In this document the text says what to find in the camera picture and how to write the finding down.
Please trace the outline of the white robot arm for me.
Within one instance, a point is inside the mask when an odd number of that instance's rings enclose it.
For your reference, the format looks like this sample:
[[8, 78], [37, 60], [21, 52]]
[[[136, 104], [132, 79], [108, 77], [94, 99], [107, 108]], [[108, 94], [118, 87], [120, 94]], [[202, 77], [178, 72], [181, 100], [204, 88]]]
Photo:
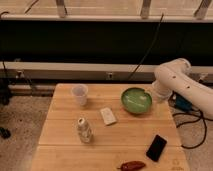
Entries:
[[152, 93], [158, 100], [167, 100], [176, 92], [204, 114], [213, 117], [213, 89], [191, 79], [188, 76], [190, 70], [190, 62], [184, 58], [158, 65], [154, 70]]

